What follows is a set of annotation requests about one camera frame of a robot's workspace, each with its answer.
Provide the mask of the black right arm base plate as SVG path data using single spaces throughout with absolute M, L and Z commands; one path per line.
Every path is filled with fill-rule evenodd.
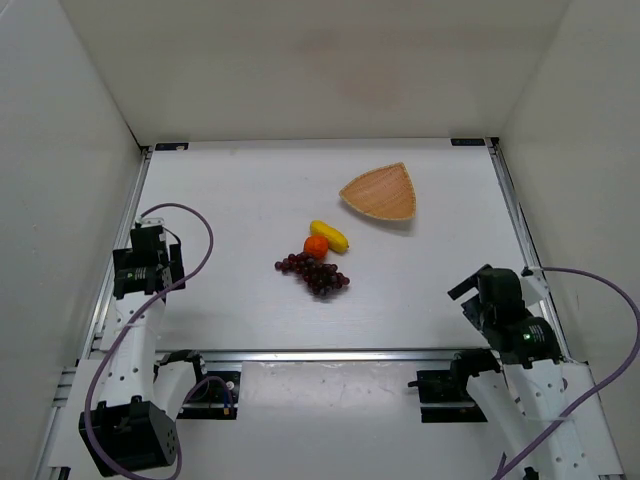
M 486 423 L 476 402 L 458 388 L 447 370 L 420 370 L 408 383 L 418 392 L 423 424 Z

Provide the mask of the orange fake tangerine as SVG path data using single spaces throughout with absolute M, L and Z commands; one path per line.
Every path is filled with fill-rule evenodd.
M 311 235 L 305 240 L 303 251 L 317 260 L 324 259 L 329 251 L 328 239 L 322 235 Z

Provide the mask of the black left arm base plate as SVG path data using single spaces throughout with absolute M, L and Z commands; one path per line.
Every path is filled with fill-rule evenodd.
M 178 414 L 181 420 L 234 421 L 239 412 L 242 366 L 239 362 L 205 363 L 209 380 L 190 397 Z

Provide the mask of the purple fake grape bunch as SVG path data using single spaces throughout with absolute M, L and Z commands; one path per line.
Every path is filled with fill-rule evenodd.
M 289 254 L 274 263 L 274 269 L 283 275 L 294 275 L 317 297 L 328 297 L 347 289 L 351 280 L 336 264 L 324 263 L 309 253 Z

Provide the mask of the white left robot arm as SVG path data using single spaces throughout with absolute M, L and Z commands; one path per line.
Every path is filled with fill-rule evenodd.
M 167 241 L 159 218 L 139 220 L 130 244 L 113 252 L 115 339 L 78 429 L 98 471 L 169 467 L 178 454 L 176 419 L 185 395 L 204 377 L 194 350 L 156 357 L 165 299 L 153 295 L 184 276 L 181 244 Z

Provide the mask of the yellow fake lemon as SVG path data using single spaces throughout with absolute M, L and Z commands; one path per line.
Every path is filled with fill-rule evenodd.
M 312 221 L 310 232 L 312 235 L 324 237 L 329 248 L 336 253 L 343 254 L 349 249 L 348 239 L 339 230 L 322 221 Z

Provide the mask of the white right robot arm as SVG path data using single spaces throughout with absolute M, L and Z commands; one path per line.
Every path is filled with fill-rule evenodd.
M 541 298 L 533 276 L 481 267 L 449 290 L 485 338 L 462 350 L 446 370 L 419 370 L 424 423 L 485 422 L 502 444 L 496 479 L 597 479 L 572 419 L 568 363 L 549 322 L 531 304 Z

